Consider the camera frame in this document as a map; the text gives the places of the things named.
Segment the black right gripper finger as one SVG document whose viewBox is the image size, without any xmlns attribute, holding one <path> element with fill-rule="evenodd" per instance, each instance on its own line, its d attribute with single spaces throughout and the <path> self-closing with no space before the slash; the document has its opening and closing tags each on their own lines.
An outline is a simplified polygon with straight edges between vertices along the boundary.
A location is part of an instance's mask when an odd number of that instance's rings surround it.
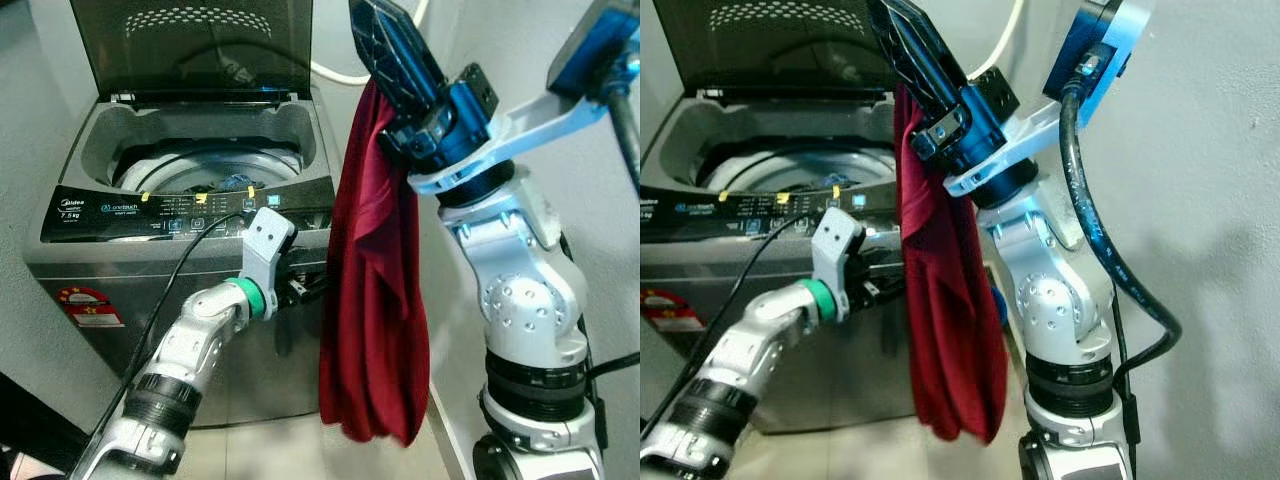
<svg viewBox="0 0 1280 480">
<path fill-rule="evenodd" d="M 396 114 L 422 122 L 447 111 L 445 76 L 406 9 L 353 1 L 349 20 L 357 55 Z"/>
<path fill-rule="evenodd" d="M 886 60 L 928 118 L 959 113 L 966 125 L 965 73 L 925 10 L 900 0 L 873 0 L 867 9 Z"/>
</svg>

